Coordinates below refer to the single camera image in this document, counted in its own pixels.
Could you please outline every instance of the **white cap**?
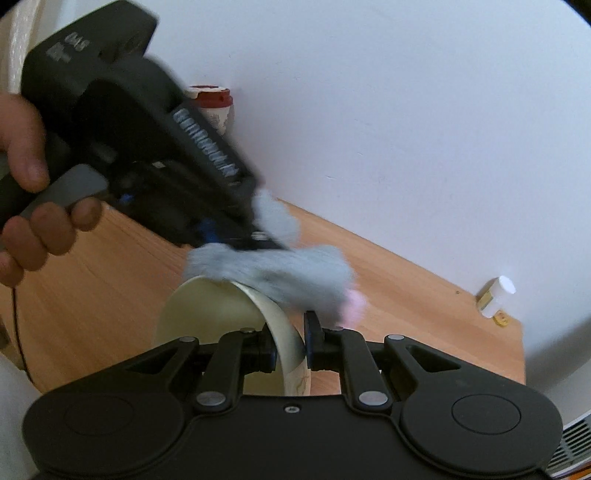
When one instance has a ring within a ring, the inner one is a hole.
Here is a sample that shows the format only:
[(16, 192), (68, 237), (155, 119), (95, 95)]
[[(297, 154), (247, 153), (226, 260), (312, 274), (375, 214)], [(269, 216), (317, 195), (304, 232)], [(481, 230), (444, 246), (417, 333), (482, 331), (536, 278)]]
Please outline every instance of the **white cap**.
[(501, 275), (491, 285), (490, 291), (496, 301), (502, 301), (508, 296), (513, 295), (517, 290), (509, 277)]

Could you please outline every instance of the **white bottle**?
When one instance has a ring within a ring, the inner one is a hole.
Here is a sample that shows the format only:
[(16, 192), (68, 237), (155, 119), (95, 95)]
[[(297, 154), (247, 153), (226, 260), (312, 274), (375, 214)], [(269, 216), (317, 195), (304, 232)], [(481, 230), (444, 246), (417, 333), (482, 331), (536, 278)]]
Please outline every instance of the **white bottle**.
[(511, 279), (502, 275), (484, 292), (476, 302), (476, 306), (483, 316), (488, 319), (492, 318), (501, 309), (503, 302), (515, 292), (516, 289)]

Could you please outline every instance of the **white bowl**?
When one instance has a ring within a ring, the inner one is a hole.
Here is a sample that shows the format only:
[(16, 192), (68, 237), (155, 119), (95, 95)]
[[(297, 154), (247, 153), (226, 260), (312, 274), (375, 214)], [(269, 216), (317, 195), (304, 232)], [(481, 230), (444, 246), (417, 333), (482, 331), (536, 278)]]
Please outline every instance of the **white bowl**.
[(182, 336), (194, 336), (201, 344), (217, 343), (225, 333), (244, 327), (261, 330), (265, 323), (277, 346), (277, 367), (270, 374), (245, 376), (243, 392), (309, 395), (310, 370), (300, 334), (275, 302), (237, 282), (196, 277), (182, 284), (164, 305), (154, 346)]

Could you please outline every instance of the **screw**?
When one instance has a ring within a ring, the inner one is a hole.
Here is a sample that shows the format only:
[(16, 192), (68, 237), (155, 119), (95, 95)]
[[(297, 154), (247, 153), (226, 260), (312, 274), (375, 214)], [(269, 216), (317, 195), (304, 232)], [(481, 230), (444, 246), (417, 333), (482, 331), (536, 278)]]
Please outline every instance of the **screw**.
[(359, 396), (359, 401), (368, 407), (379, 407), (388, 401), (388, 396), (382, 392), (369, 390)]
[(226, 401), (226, 396), (220, 392), (201, 392), (197, 395), (197, 403), (204, 407), (217, 407)]

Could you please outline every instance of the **finger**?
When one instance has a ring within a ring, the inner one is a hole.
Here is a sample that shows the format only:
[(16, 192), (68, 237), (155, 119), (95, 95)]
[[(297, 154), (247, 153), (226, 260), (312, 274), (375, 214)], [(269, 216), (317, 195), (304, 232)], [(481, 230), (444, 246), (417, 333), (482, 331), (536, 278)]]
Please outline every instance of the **finger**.
[(8, 153), (14, 179), (29, 192), (49, 184), (45, 129), (37, 109), (20, 95), (0, 94), (0, 150)]
[(25, 272), (17, 261), (8, 252), (0, 252), (0, 283), (14, 288), (24, 276)]
[(2, 243), (25, 270), (37, 271), (47, 261), (45, 246), (23, 217), (12, 217), (6, 222), (2, 231)]
[(66, 210), (55, 203), (44, 203), (31, 215), (31, 230), (51, 255), (65, 255), (76, 241), (76, 230)]
[(95, 198), (87, 198), (74, 205), (70, 217), (74, 226), (82, 232), (90, 232), (100, 222), (103, 204)]

